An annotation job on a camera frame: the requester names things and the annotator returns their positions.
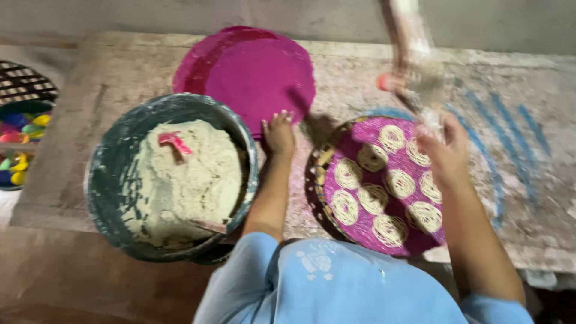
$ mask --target pink plastic scoop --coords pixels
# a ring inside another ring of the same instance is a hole
[[[179,131],[160,133],[158,135],[158,144],[170,143],[178,150],[178,152],[180,152],[180,154],[192,154],[192,150],[184,144],[180,137],[178,137],[178,133]]]

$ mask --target flour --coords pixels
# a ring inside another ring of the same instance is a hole
[[[179,163],[171,145],[158,144],[160,133],[173,131],[193,152]],[[191,218],[226,223],[236,211],[240,154],[227,132],[203,120],[157,125],[142,140],[128,174],[133,172],[141,181],[126,182],[123,194],[135,196],[136,206],[122,220],[136,241],[180,248],[213,235],[191,225]]]

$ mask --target dough bucket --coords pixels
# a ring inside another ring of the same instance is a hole
[[[140,186],[138,175],[130,175],[127,170],[148,131],[159,123],[183,123],[197,119],[228,132],[234,143],[247,153],[245,196],[226,225],[227,233],[232,233],[248,213],[258,186],[258,163],[254,140],[244,122],[226,105],[208,96],[176,93],[156,97],[120,117],[104,134],[86,167],[84,190],[90,217],[111,245],[124,250],[131,257],[152,262],[211,264],[224,261],[233,248],[231,244],[222,244],[227,235],[219,233],[181,250],[154,247],[135,242],[122,222],[121,209],[135,204],[133,197],[122,194],[122,188],[126,181],[134,182],[137,189]]]

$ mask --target person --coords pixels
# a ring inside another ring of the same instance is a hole
[[[282,245],[295,150],[290,114],[268,124],[269,170],[230,259],[212,275],[194,323],[532,323],[522,282],[468,174],[468,138],[443,116],[446,144],[415,130],[442,192],[460,305],[425,272],[388,255],[327,239]]]

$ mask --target wooden work surface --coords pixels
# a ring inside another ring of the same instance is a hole
[[[83,43],[11,225],[96,231],[83,191],[94,146],[123,113],[171,93],[181,59],[201,38],[105,32]],[[374,87],[391,68],[390,46],[299,43],[312,57],[317,95],[296,134],[286,238],[329,238],[330,226],[309,203],[314,146],[346,120],[401,105]],[[514,264],[576,272],[576,59],[469,50],[437,55],[450,78],[448,103],[471,135],[474,182],[488,212],[502,220],[498,235]],[[449,260],[444,247],[425,257]]]

